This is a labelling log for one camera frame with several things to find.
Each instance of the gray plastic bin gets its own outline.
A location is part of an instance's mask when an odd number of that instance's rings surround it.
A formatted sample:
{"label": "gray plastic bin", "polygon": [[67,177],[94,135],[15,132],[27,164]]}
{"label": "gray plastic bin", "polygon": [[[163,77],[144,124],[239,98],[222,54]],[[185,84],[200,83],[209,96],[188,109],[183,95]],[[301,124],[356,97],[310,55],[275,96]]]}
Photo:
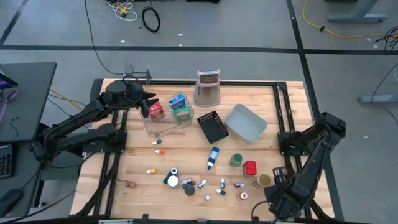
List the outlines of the gray plastic bin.
{"label": "gray plastic bin", "polygon": [[237,104],[225,117],[225,126],[245,143],[253,144],[264,134],[268,124],[244,105]]}

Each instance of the blue bottle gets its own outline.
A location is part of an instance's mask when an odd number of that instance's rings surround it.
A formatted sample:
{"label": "blue bottle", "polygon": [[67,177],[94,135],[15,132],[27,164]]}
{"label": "blue bottle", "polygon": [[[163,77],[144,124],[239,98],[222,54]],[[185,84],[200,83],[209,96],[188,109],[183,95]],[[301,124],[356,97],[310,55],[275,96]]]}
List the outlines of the blue bottle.
{"label": "blue bottle", "polygon": [[207,163],[207,170],[210,170],[214,166],[214,163],[216,162],[219,151],[220,150],[217,147],[213,147],[213,149],[211,150],[209,161]]}

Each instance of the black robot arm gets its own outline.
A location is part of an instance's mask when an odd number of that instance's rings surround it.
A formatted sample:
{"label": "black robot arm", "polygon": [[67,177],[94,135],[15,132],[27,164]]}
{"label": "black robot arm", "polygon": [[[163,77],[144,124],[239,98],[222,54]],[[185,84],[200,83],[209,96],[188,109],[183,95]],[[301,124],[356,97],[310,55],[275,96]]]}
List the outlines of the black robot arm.
{"label": "black robot arm", "polygon": [[278,219],[297,216],[308,204],[319,208],[315,202],[310,202],[315,197],[325,161],[345,137],[345,133],[344,121],[329,113],[322,113],[313,126],[304,132],[293,132],[285,139],[284,147],[307,151],[310,155],[303,169],[294,173],[286,182],[264,189],[266,198],[271,203],[269,210]]}
{"label": "black robot arm", "polygon": [[138,82],[116,80],[97,99],[85,106],[83,111],[40,133],[31,149],[38,161],[51,162],[62,151],[94,141],[117,144],[117,131],[111,124],[103,124],[96,130],[72,137],[66,135],[90,122],[101,121],[117,110],[141,108],[142,116],[147,118],[149,107],[158,101],[149,100],[155,95],[145,92]]}

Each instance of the black cap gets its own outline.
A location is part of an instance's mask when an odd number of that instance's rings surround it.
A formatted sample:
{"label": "black cap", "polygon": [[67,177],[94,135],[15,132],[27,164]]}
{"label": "black cap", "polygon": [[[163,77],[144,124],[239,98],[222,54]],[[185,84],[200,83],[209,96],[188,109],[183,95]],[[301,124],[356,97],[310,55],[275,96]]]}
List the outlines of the black cap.
{"label": "black cap", "polygon": [[188,184],[184,187],[184,191],[186,195],[191,196],[195,193],[195,188],[193,187],[193,185]]}

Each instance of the keyboard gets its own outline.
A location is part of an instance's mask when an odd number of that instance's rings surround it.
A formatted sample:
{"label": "keyboard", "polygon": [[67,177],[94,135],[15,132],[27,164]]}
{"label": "keyboard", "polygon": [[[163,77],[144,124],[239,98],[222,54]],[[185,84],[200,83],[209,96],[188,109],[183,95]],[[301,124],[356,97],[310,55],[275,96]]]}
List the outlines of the keyboard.
{"label": "keyboard", "polygon": [[14,175],[15,156],[11,145],[0,146],[0,180]]}

